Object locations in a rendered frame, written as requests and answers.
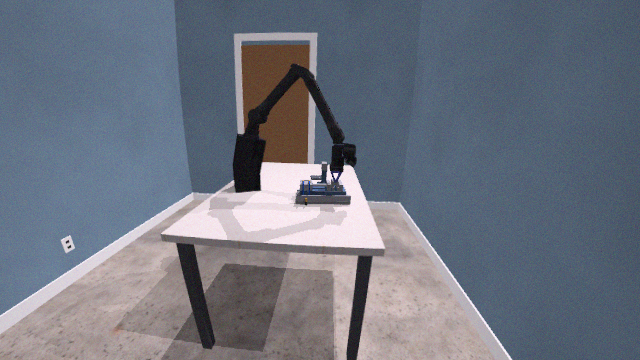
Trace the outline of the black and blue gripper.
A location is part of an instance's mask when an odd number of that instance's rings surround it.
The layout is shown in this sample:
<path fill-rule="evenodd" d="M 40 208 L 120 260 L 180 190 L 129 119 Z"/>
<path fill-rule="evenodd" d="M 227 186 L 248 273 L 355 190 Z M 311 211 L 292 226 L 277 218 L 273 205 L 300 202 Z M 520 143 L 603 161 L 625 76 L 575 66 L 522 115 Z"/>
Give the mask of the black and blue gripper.
<path fill-rule="evenodd" d="M 338 159 L 338 157 L 342 157 L 342 156 L 332 156 L 331 163 L 329 165 L 330 172 L 331 172 L 331 175 L 333 177 L 334 183 L 337 183 L 337 181 L 339 180 L 342 172 L 344 171 L 344 167 L 337 167 L 337 159 Z M 336 180 L 334 178 L 333 173 L 338 173 L 338 176 L 337 176 Z"/>

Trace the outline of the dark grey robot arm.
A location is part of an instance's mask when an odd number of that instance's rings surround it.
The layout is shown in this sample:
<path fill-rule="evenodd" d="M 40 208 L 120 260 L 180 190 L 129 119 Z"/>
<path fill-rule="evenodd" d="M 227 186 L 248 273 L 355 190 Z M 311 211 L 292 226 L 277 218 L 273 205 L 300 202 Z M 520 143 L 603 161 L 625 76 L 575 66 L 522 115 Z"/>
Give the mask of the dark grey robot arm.
<path fill-rule="evenodd" d="M 259 138 L 259 125 L 264 124 L 267 121 L 270 110 L 300 77 L 304 80 L 306 87 L 311 93 L 313 100 L 321 116 L 323 117 L 329 134 L 333 140 L 334 146 L 332 146 L 332 156 L 342 156 L 338 157 L 337 159 L 337 167 L 344 167 L 344 159 L 345 163 L 354 167 L 357 160 L 357 157 L 355 156 L 356 146 L 353 144 L 343 143 L 345 139 L 344 133 L 342 132 L 341 128 L 339 129 L 339 124 L 337 123 L 327 101 L 325 100 L 321 92 L 318 83 L 315 80 L 314 74 L 305 67 L 299 66 L 294 63 L 291 65 L 289 72 L 273 89 L 268 97 L 259 106 L 257 106 L 255 109 L 251 109 L 248 112 L 249 121 L 247 123 L 247 128 L 245 128 L 245 133 L 243 133 L 243 136 L 254 139 Z"/>

